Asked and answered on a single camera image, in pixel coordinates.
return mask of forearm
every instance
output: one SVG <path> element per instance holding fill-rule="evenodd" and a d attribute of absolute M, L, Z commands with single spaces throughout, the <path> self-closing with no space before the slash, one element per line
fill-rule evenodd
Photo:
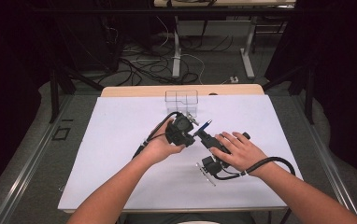
<path fill-rule="evenodd" d="M 357 223 L 357 217 L 341 204 L 275 163 L 268 163 L 260 178 L 304 223 Z"/>
<path fill-rule="evenodd" d="M 140 178 L 151 167 L 141 156 L 134 158 L 92 193 L 68 223 L 114 223 Z"/>

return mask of dark curtain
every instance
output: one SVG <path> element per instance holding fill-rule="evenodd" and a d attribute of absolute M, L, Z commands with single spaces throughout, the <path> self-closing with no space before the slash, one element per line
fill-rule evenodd
<path fill-rule="evenodd" d="M 303 0 L 292 17 L 265 77 L 277 80 L 297 65 L 316 63 L 315 98 L 331 125 L 330 149 L 357 168 L 357 2 Z M 306 69 L 288 78 L 304 87 Z"/>
<path fill-rule="evenodd" d="M 33 122 L 46 66 L 14 1 L 0 1 L 0 174 Z"/>

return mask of wooden tabletop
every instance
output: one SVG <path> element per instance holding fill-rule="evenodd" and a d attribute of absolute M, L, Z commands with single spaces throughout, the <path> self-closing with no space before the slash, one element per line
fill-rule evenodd
<path fill-rule="evenodd" d="M 166 91 L 198 91 L 198 95 L 264 95 L 258 84 L 105 87 L 102 97 L 164 96 Z"/>
<path fill-rule="evenodd" d="M 156 7 L 166 7 L 167 0 L 154 0 Z M 204 3 L 185 3 L 172 0 L 173 7 L 205 7 Z M 246 7 L 246 6 L 286 6 L 295 4 L 295 0 L 217 0 L 214 7 Z"/>

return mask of person's right arm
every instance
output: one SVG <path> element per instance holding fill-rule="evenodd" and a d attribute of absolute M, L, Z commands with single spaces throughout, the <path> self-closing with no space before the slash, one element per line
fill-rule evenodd
<path fill-rule="evenodd" d="M 210 151 L 223 161 L 243 172 L 266 155 L 241 133 L 216 135 L 230 154 L 216 148 Z M 355 216 L 340 203 L 306 182 L 288 173 L 274 162 L 269 162 L 250 175 L 262 179 L 293 210 L 303 223 L 357 223 Z"/>

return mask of pen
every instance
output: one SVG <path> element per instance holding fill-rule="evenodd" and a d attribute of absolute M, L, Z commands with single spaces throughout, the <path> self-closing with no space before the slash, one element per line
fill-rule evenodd
<path fill-rule="evenodd" d="M 211 119 L 208 120 L 204 125 L 202 125 L 202 127 L 199 128 L 199 131 L 204 130 L 211 123 L 211 121 L 212 121 Z"/>

